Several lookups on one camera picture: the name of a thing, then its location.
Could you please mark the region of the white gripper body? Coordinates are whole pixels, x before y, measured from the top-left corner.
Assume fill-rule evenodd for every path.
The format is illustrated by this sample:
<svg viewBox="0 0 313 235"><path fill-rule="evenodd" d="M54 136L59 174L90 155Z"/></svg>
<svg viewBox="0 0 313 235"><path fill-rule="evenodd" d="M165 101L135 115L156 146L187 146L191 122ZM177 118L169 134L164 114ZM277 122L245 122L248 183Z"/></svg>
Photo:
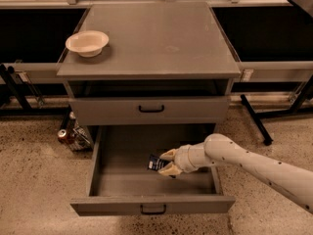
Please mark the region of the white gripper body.
<svg viewBox="0 0 313 235"><path fill-rule="evenodd" d="M203 143L184 145L176 150L174 164L183 172L190 173L201 167L209 167L210 158L204 151Z"/></svg>

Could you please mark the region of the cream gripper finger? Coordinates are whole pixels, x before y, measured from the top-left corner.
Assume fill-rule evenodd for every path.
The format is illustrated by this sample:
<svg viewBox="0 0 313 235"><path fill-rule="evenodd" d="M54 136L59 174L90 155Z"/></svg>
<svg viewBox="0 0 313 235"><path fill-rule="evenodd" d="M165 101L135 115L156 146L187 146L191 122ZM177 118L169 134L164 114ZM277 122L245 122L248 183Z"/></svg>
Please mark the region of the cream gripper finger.
<svg viewBox="0 0 313 235"><path fill-rule="evenodd" d="M163 176L176 176L181 174L183 170L175 163L169 163L157 172Z"/></svg>
<svg viewBox="0 0 313 235"><path fill-rule="evenodd" d="M165 161L173 161L175 159L175 155L177 153L177 150L176 149L171 149L163 154L161 154L159 157L162 159L162 160L165 160Z"/></svg>

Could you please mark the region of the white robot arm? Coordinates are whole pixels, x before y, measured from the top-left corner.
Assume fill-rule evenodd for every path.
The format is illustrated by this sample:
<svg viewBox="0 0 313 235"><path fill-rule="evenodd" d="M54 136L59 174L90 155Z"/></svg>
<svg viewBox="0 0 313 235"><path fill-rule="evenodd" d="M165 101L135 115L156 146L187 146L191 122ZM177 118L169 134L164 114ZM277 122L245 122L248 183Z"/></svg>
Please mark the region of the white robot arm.
<svg viewBox="0 0 313 235"><path fill-rule="evenodd" d="M281 195L313 213L313 172L244 149L225 135L213 133L196 145L184 145L163 153L168 164L163 176L191 173L201 167L237 165Z"/></svg>

